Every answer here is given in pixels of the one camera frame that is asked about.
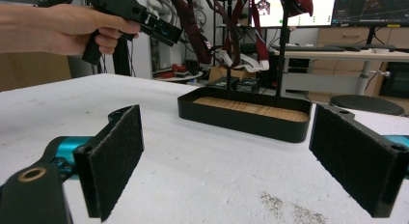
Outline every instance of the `chair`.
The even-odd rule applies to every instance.
[[[391,101],[368,96],[335,96],[330,98],[329,103],[330,105],[338,106],[341,108],[349,108],[387,115],[401,116],[405,113],[405,110],[401,106]]]

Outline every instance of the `monitor screen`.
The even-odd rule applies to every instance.
[[[332,24],[352,27],[408,27],[409,0],[336,0]]]
[[[299,14],[288,19],[288,26],[296,27],[321,27],[330,26],[335,0],[313,0],[314,13]],[[259,23],[261,27],[281,27],[283,25],[283,6],[280,0],[255,0],[259,11]],[[255,27],[253,18],[249,15],[249,25]]]

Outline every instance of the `black tray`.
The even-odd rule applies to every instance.
[[[288,112],[295,111],[304,113],[307,119],[291,121],[195,102],[199,98],[206,97],[281,108],[288,110]],[[302,99],[277,98],[208,87],[199,88],[177,98],[177,105],[178,114],[182,119],[239,130],[290,143],[300,143],[306,139],[312,108],[309,101]]]

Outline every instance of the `cable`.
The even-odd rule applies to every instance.
[[[160,13],[164,14],[164,12],[167,12],[164,7],[171,13],[171,21],[169,23],[177,26],[177,11],[173,7],[171,0],[148,0],[148,11],[158,18]]]
[[[150,46],[151,47],[157,47],[159,46],[159,41],[155,38],[150,38]]]
[[[133,68],[133,40],[131,41],[130,53],[128,51],[128,59],[130,63],[131,76],[136,77],[136,72],[135,72],[135,69]]]
[[[203,15],[204,21],[200,19],[201,16],[198,15],[198,12],[200,12]],[[196,18],[200,21],[201,27],[204,26],[205,23],[207,22],[207,16],[205,15],[205,12],[203,12],[202,10],[196,10]]]
[[[378,72],[381,71],[383,65],[384,65],[384,62],[382,62],[381,66],[380,66],[379,69],[378,69]],[[374,74],[373,74],[373,77],[371,77],[370,80],[368,81],[367,86],[365,87],[365,91],[367,90],[367,88],[368,88],[368,86],[369,86],[369,84],[370,84],[370,81],[372,81],[372,79],[373,79],[375,76],[376,76],[376,73],[374,73]]]
[[[279,40],[280,38],[276,39],[277,33],[278,33],[278,29],[276,29],[276,32],[274,33],[274,37],[271,39],[271,41],[268,43],[268,48],[272,48],[274,42],[276,42],[277,40]]]
[[[107,73],[107,69],[106,69],[106,62],[105,62],[105,54],[102,55],[102,62],[103,62],[103,71],[102,73]]]
[[[373,37],[374,38],[376,38],[379,42],[381,42],[382,44],[385,44],[384,42],[382,42],[377,36],[376,36],[376,32],[378,32],[381,28],[377,28],[376,30],[375,30],[375,32],[373,33]],[[362,42],[367,42],[367,39],[364,39],[364,40],[361,40],[361,41],[358,41],[358,42],[355,42],[355,43],[362,43]]]

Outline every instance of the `white table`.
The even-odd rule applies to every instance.
[[[408,223],[409,181],[392,217],[372,219],[316,160],[310,137],[289,144],[181,119],[177,97],[194,89],[101,74],[0,93],[0,183],[55,137],[93,136],[110,112],[140,104],[146,149],[106,223]],[[354,113],[380,134],[409,133],[407,118]],[[79,182],[64,185],[74,223],[99,223]]]
[[[360,52],[286,51],[285,56],[286,60],[283,68],[283,82],[280,93],[282,97],[285,95],[286,90],[363,95],[368,84],[370,66],[373,61],[409,62],[409,54],[398,51],[388,53],[372,53],[369,50],[362,50]],[[359,77],[290,73],[288,72],[288,64],[291,58],[364,61],[364,67]]]

